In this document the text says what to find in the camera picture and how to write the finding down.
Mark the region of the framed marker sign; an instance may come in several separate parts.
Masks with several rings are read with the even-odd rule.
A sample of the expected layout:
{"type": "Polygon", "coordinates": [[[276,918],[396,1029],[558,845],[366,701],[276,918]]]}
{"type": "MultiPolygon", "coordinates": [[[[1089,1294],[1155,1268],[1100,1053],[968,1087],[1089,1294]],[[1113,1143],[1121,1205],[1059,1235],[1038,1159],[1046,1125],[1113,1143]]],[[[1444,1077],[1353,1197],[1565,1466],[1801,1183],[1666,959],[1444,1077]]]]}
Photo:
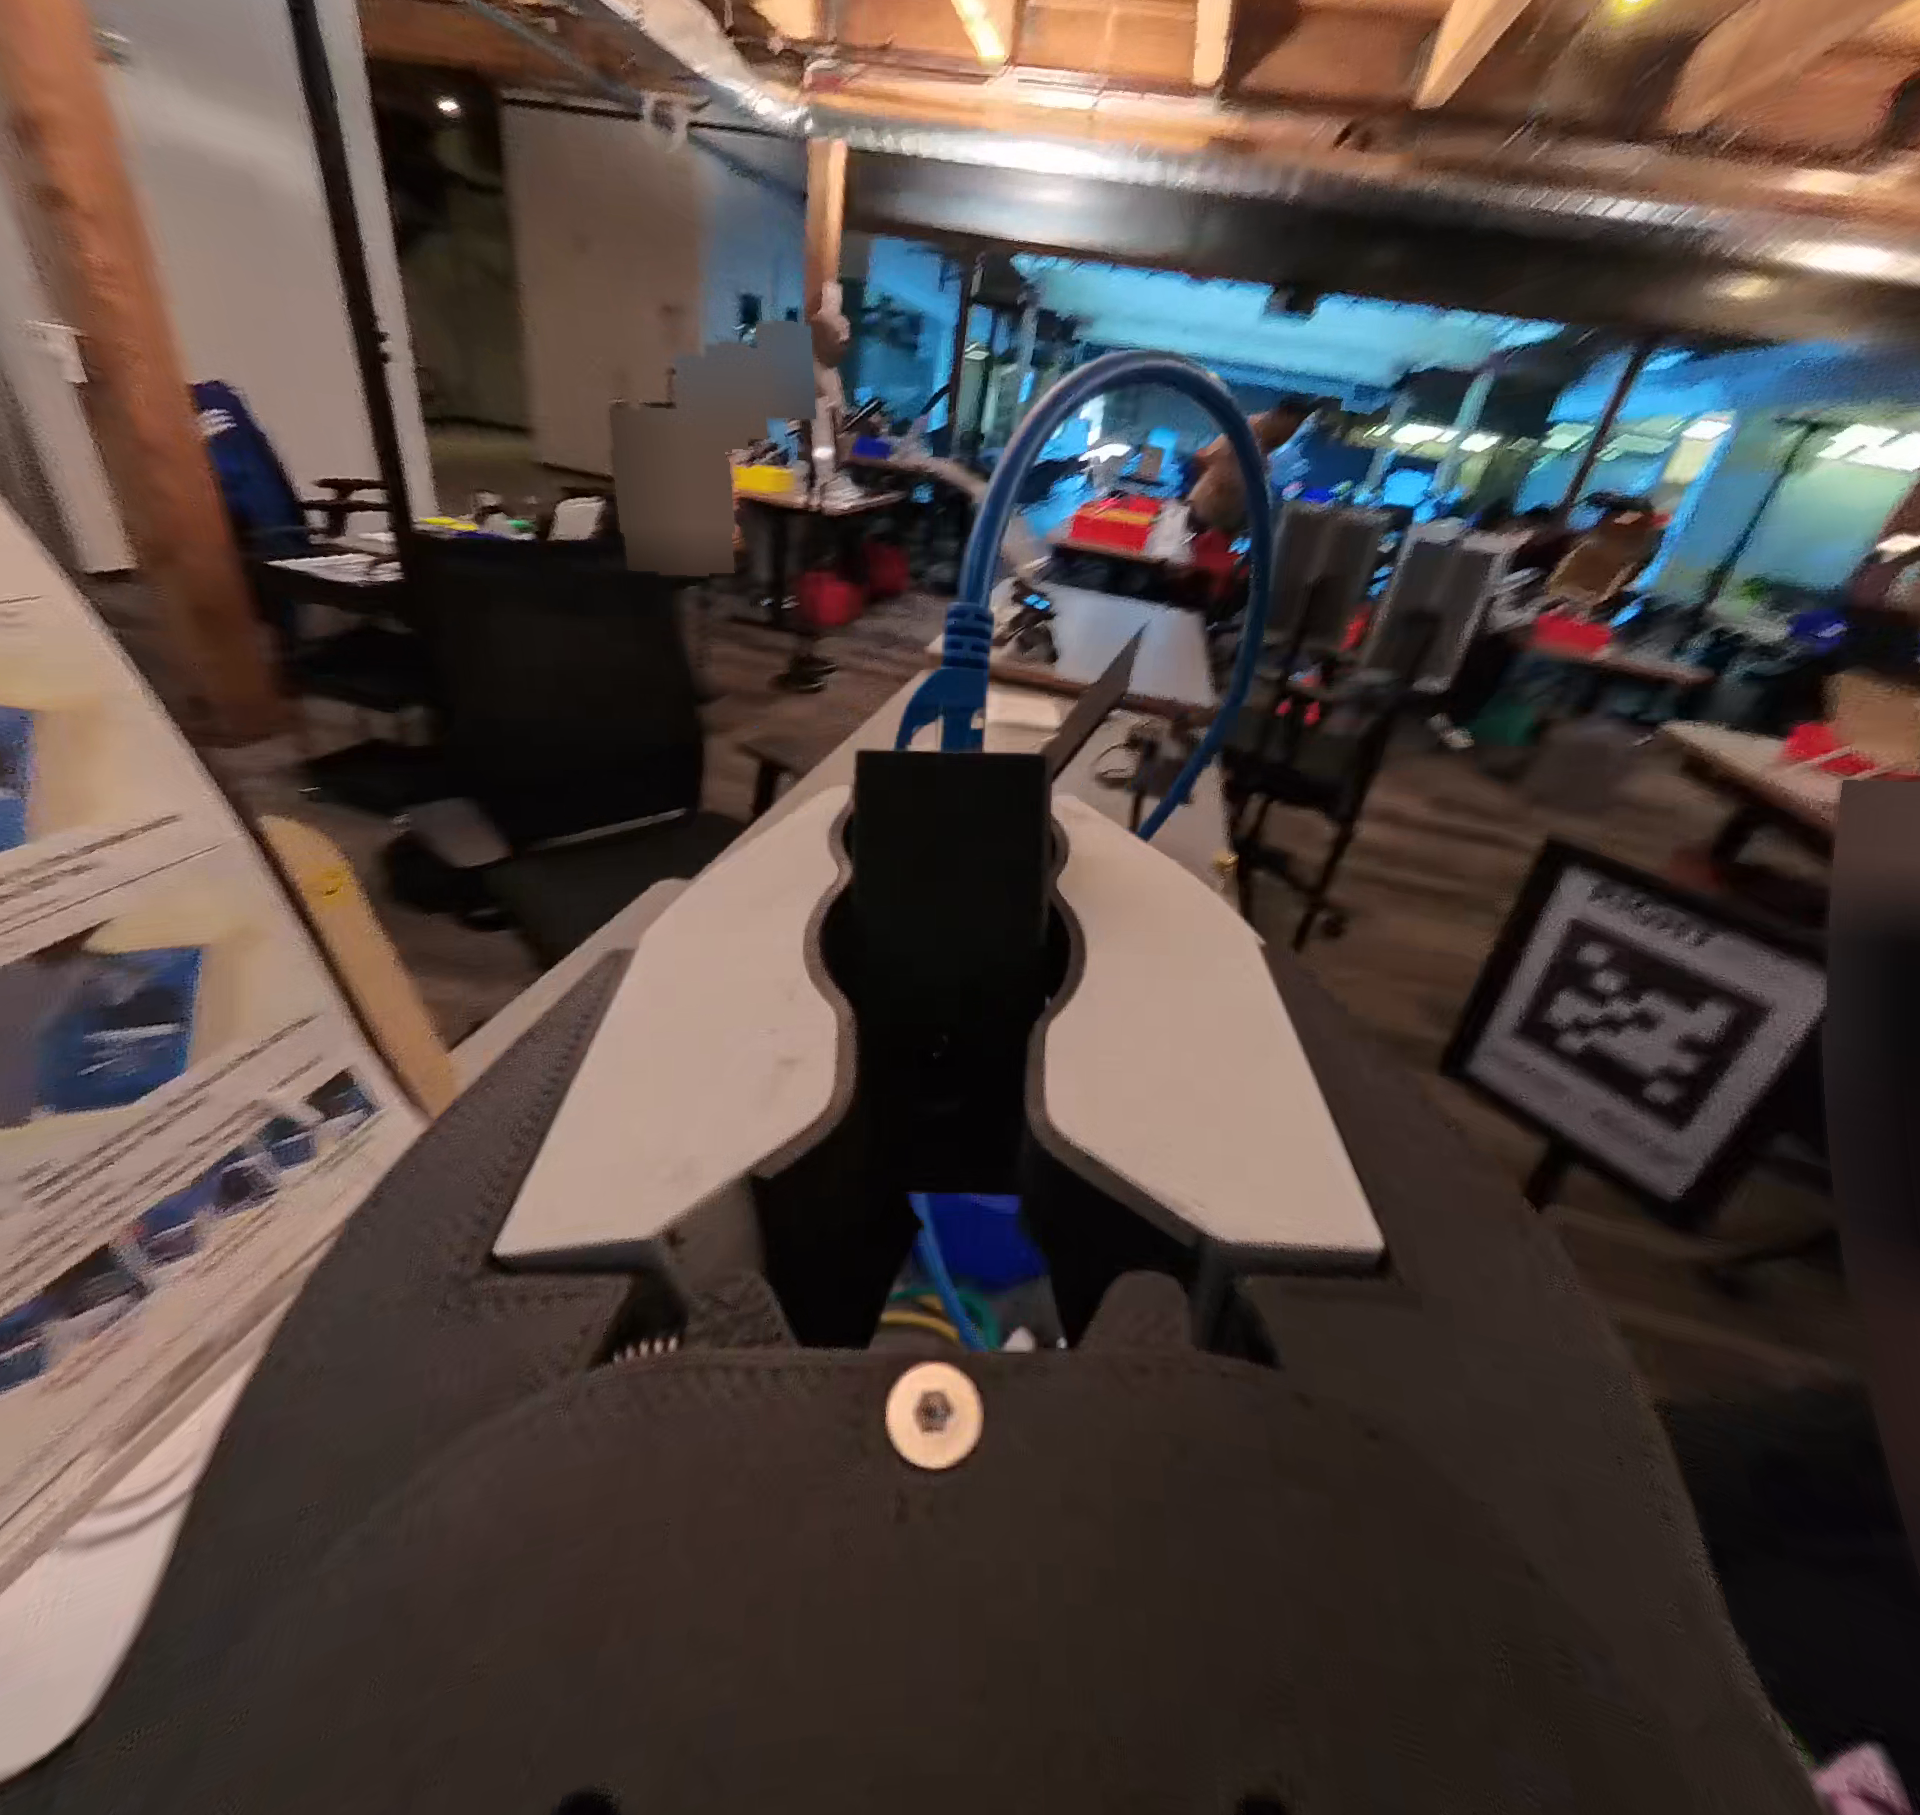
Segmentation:
{"type": "Polygon", "coordinates": [[[1542,845],[1440,1073],[1569,1167],[1705,1231],[1777,1138],[1824,1025],[1824,947],[1595,848],[1542,845]]]}

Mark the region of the blue jacket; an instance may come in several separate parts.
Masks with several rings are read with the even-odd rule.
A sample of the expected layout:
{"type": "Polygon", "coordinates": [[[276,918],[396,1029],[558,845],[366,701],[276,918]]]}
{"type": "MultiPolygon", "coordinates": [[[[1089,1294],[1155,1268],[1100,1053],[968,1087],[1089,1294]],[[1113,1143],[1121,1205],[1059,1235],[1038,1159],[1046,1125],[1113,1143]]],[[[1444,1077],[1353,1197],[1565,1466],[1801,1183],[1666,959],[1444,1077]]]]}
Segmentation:
{"type": "Polygon", "coordinates": [[[203,379],[186,397],[236,550],[253,559],[309,556],[309,512],[236,388],[203,379]]]}

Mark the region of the black network switch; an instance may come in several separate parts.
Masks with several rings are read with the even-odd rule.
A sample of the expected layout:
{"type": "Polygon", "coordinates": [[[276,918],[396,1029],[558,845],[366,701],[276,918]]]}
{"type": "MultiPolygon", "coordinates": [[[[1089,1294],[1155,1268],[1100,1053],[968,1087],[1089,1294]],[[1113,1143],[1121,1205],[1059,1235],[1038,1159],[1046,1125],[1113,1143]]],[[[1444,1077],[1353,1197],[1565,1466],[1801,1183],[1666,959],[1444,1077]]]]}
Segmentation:
{"type": "Polygon", "coordinates": [[[858,752],[848,1003],[878,1167],[1016,1193],[1051,991],[1051,781],[1035,752],[858,752]]]}

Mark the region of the black pole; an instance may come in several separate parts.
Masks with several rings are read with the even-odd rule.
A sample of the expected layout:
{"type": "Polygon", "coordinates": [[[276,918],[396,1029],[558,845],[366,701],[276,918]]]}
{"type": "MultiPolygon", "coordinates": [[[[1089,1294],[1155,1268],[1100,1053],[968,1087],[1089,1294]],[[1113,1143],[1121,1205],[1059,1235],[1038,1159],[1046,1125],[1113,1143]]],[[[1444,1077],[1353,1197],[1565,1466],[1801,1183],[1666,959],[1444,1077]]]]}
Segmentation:
{"type": "Polygon", "coordinates": [[[315,130],[315,156],[319,156],[327,221],[336,237],[336,268],[341,284],[347,331],[351,331],[361,388],[365,388],[366,436],[374,452],[374,477],[383,487],[396,559],[408,559],[412,534],[417,534],[412,491],[408,491],[399,425],[394,410],[389,336],[383,336],[371,276],[366,276],[366,237],[361,221],[351,145],[347,145],[341,113],[339,113],[336,65],[327,51],[319,0],[282,0],[282,4],[289,4],[291,56],[299,70],[299,100],[304,100],[309,130],[315,130]]]}

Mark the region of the grey office chair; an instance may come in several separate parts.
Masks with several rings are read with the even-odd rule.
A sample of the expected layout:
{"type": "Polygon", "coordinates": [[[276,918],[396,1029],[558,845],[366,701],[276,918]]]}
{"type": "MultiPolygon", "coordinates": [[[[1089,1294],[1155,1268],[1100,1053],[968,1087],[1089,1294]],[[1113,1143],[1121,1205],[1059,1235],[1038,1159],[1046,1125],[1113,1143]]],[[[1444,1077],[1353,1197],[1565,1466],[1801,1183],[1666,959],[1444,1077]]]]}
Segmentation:
{"type": "Polygon", "coordinates": [[[1402,534],[1349,680],[1356,724],[1386,729],[1410,701],[1453,687],[1512,550],[1506,534],[1465,520],[1402,534]]]}
{"type": "Polygon", "coordinates": [[[1234,906],[1252,918],[1265,877],[1290,890],[1302,903],[1292,953],[1307,953],[1310,938],[1338,938],[1349,925],[1333,887],[1356,845],[1402,707],[1402,680],[1353,665],[1353,627],[1369,615],[1386,534],[1392,518],[1377,510],[1285,505],[1256,686],[1224,747],[1234,906]],[[1307,871],[1268,845],[1278,810],[1329,825],[1321,868],[1307,871]]]}

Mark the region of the black office chair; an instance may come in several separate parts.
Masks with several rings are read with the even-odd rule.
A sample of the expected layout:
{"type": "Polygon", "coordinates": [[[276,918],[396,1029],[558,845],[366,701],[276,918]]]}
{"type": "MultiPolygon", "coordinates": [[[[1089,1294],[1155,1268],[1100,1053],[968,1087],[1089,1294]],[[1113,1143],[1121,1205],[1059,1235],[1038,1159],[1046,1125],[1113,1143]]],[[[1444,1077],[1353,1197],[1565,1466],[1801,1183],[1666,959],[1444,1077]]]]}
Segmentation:
{"type": "Polygon", "coordinates": [[[408,596],[435,687],[431,799],[389,893],[513,930],[552,968],[744,825],[702,807],[706,729],[675,594],[577,549],[426,537],[408,596]]]}

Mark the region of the wooden instruction board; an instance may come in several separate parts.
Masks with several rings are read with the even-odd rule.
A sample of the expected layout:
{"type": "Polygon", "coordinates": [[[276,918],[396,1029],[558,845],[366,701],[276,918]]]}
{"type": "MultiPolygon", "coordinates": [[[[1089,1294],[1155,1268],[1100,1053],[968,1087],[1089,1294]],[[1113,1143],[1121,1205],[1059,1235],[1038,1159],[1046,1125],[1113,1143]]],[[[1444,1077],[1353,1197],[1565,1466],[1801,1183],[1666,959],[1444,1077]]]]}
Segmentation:
{"type": "Polygon", "coordinates": [[[14,510],[0,701],[14,1587],[247,1360],[457,1062],[354,868],[234,807],[14,510]]]}

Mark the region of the wooden post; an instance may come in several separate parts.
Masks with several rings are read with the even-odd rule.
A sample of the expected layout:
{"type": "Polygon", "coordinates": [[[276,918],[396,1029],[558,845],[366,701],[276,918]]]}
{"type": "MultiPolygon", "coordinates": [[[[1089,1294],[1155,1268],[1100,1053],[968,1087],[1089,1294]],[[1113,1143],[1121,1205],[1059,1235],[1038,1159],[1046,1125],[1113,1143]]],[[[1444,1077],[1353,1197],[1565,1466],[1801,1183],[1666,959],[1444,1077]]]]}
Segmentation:
{"type": "Polygon", "coordinates": [[[83,412],[171,669],[207,744],[276,737],[279,680],[203,459],[89,4],[0,0],[0,66],[51,280],[79,331],[83,412]]]}

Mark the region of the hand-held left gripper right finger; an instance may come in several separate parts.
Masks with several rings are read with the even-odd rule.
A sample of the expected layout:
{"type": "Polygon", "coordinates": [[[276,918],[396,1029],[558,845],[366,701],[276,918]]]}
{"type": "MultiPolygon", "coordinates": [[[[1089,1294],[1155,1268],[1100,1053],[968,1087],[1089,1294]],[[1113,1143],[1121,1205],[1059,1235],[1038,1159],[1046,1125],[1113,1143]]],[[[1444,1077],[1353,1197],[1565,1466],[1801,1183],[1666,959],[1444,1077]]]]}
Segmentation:
{"type": "Polygon", "coordinates": [[[1372,1271],[1386,1235],[1256,930],[1085,802],[1051,825],[1068,965],[1031,1029],[1035,1143],[1232,1271],[1372,1271]]]}

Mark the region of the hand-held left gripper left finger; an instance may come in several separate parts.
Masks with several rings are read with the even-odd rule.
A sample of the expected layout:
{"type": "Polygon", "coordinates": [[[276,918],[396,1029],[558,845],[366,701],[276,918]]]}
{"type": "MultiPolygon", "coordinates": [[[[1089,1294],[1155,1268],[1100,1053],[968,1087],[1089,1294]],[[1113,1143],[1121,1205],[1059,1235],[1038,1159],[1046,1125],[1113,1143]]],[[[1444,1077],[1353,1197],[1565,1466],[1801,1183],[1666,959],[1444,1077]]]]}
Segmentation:
{"type": "Polygon", "coordinates": [[[850,1112],[857,1025],[822,959],[850,790],[735,845],[640,933],[497,1231],[500,1268],[755,1264],[752,1186],[850,1112]]]}

